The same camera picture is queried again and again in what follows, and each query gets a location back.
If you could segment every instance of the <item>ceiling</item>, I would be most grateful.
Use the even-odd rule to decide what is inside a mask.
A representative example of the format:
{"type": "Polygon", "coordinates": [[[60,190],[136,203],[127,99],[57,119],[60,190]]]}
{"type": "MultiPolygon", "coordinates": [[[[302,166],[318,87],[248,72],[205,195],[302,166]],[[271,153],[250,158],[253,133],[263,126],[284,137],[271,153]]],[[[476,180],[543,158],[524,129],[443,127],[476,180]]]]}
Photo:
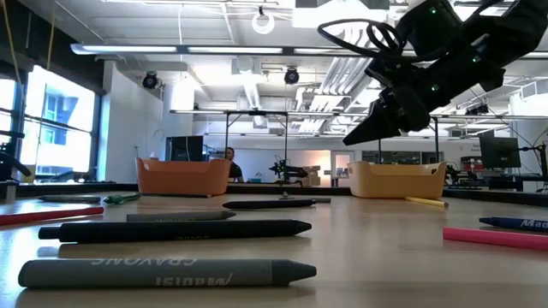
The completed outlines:
{"type": "MultiPolygon", "coordinates": [[[[52,1],[19,1],[46,20],[51,19],[52,1]]],[[[104,0],[56,0],[55,3],[56,25],[84,44],[331,45],[317,34],[315,28],[293,27],[291,18],[295,0],[278,2],[280,9],[265,9],[277,14],[274,29],[268,34],[253,30],[252,18],[257,12],[254,7],[237,9],[229,6],[224,15],[221,7],[109,3],[104,0]]],[[[548,50],[548,39],[543,40],[539,50],[548,50]]],[[[211,101],[236,101],[244,93],[242,84],[230,81],[233,58],[153,55],[131,56],[124,61],[135,62],[137,66],[143,62],[185,62],[194,71],[203,93],[207,93],[197,96],[200,107],[207,108],[211,101]]],[[[295,98],[299,87],[318,86],[324,81],[333,58],[263,56],[259,60],[264,75],[257,85],[259,95],[295,98]],[[287,67],[297,67],[301,75],[300,84],[285,85],[283,77],[287,67]]],[[[145,72],[133,73],[140,77],[145,72]]],[[[158,75],[166,82],[176,82],[179,78],[177,72],[158,72],[158,75]]],[[[508,93],[533,82],[535,78],[548,77],[548,61],[514,62],[507,67],[506,75],[506,86],[487,95],[491,109],[497,113],[507,110],[508,93]]],[[[484,94],[478,86],[473,90],[474,93],[465,92],[437,111],[453,112],[456,106],[466,106],[474,102],[471,100],[476,95],[484,94]]],[[[343,100],[341,104],[347,103],[348,100],[343,100]]],[[[365,111],[368,102],[359,103],[352,112],[365,111]]]]}

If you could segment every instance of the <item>blue crayon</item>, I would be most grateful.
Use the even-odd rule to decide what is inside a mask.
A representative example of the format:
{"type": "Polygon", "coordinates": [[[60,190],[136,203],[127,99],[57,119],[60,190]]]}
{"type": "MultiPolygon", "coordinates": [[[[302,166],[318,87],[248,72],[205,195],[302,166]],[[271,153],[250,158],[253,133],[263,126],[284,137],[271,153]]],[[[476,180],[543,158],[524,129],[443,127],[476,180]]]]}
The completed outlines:
{"type": "Polygon", "coordinates": [[[513,228],[529,231],[548,232],[548,222],[534,219],[486,217],[480,218],[479,222],[487,223],[500,228],[513,228]]]}

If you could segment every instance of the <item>metal pole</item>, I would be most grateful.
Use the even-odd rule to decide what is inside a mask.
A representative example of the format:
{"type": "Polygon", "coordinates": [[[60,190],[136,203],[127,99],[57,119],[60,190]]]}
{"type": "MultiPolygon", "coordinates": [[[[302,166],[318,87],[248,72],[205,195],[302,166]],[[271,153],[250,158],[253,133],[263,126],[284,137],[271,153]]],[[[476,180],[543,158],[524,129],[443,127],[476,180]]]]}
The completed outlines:
{"type": "Polygon", "coordinates": [[[229,149],[229,117],[230,113],[226,114],[226,132],[224,136],[224,158],[226,159],[226,151],[229,149]]]}
{"type": "Polygon", "coordinates": [[[438,136],[438,118],[434,118],[434,133],[436,133],[436,163],[439,163],[439,136],[438,136]]]}
{"type": "Polygon", "coordinates": [[[287,164],[288,163],[288,122],[289,122],[289,115],[286,115],[285,116],[285,163],[287,164]]]}
{"type": "Polygon", "coordinates": [[[381,146],[380,146],[380,139],[378,140],[378,164],[382,164],[383,163],[383,152],[381,150],[381,146]]]}

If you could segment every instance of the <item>computer monitor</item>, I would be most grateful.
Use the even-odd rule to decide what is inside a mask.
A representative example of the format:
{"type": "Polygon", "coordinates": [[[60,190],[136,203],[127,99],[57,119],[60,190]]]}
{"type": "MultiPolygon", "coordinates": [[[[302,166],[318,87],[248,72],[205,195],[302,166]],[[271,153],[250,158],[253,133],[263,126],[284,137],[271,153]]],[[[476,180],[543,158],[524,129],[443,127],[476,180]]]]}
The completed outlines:
{"type": "Polygon", "coordinates": [[[520,168],[520,146],[517,138],[479,138],[481,160],[485,168],[520,168]]]}
{"type": "Polygon", "coordinates": [[[168,137],[166,139],[166,161],[201,162],[204,136],[168,137]]]}

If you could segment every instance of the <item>security camera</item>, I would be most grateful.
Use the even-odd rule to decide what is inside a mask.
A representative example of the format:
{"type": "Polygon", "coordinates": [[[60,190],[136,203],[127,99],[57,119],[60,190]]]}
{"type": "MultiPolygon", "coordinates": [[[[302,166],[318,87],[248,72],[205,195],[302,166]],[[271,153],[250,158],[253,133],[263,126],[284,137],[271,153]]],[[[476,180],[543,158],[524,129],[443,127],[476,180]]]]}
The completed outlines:
{"type": "Polygon", "coordinates": [[[156,76],[157,74],[157,72],[146,72],[145,79],[143,79],[143,86],[146,89],[154,90],[161,85],[160,80],[156,76]]]}
{"type": "Polygon", "coordinates": [[[285,73],[283,80],[288,85],[294,85],[299,82],[299,73],[297,73],[297,68],[288,68],[288,72],[285,73]]]}

